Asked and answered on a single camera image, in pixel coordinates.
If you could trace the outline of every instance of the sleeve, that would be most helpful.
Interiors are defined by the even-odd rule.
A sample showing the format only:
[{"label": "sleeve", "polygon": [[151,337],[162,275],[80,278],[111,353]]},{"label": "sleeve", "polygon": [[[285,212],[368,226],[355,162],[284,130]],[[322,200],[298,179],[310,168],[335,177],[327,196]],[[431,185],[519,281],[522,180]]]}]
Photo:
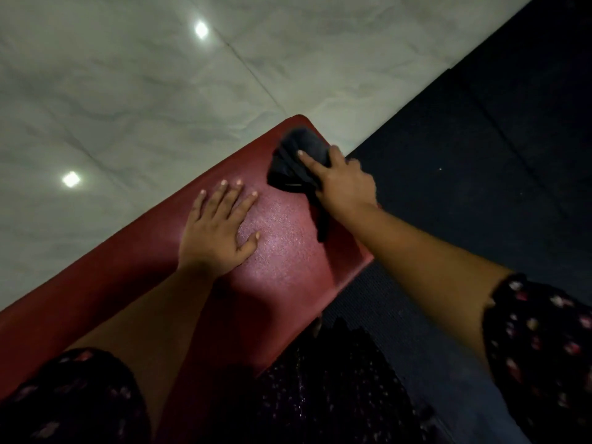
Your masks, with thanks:
[{"label": "sleeve", "polygon": [[0,442],[149,443],[146,405],[112,354],[72,349],[0,403]]},{"label": "sleeve", "polygon": [[483,337],[495,384],[532,442],[592,439],[592,308],[513,275],[490,299]]}]

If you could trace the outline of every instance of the person's left arm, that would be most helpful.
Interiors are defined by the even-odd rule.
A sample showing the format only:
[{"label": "person's left arm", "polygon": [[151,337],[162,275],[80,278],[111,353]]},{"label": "person's left arm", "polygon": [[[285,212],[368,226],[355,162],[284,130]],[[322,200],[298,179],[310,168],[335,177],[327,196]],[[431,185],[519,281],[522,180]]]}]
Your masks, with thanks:
[{"label": "person's left arm", "polygon": [[108,351],[129,367],[144,396],[153,433],[214,280],[257,249],[258,232],[242,246],[236,241],[257,193],[233,210],[243,184],[238,181],[226,193],[227,186],[222,181],[204,207],[205,191],[197,197],[181,241],[177,271],[69,348]]}]

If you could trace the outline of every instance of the glossy floor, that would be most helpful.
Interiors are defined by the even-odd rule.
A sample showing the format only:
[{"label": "glossy floor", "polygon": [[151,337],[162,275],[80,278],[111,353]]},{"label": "glossy floor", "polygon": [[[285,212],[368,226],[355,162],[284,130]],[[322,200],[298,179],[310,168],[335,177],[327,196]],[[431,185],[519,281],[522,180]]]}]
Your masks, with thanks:
[{"label": "glossy floor", "polygon": [[0,309],[288,116],[350,152],[528,1],[0,0]]}]

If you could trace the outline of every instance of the black floor mat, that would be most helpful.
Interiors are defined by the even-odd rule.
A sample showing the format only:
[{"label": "black floor mat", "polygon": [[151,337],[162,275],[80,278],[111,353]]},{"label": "black floor mat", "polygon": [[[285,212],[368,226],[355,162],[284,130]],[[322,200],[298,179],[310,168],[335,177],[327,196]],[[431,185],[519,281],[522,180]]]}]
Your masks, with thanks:
[{"label": "black floor mat", "polygon": [[[591,31],[583,0],[534,0],[391,118],[351,154],[385,210],[592,303]],[[324,314],[338,316],[456,442],[527,442],[485,370],[378,263]]]}]

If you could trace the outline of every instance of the red cushion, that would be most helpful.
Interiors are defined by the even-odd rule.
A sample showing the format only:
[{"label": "red cushion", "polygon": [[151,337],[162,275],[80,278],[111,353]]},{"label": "red cushion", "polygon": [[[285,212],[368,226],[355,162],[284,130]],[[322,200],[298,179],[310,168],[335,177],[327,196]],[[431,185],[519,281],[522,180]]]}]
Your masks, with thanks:
[{"label": "red cushion", "polygon": [[221,179],[241,178],[245,192],[259,191],[239,235],[244,240],[260,230],[262,236],[257,252],[224,277],[207,302],[163,418],[166,440],[195,429],[199,421],[192,418],[205,408],[199,397],[216,395],[206,393],[213,369],[241,364],[259,372],[271,364],[372,260],[335,222],[327,241],[318,243],[306,197],[267,186],[272,151],[298,126],[318,134],[306,117],[285,120],[0,312],[0,398],[174,271],[194,198]]}]

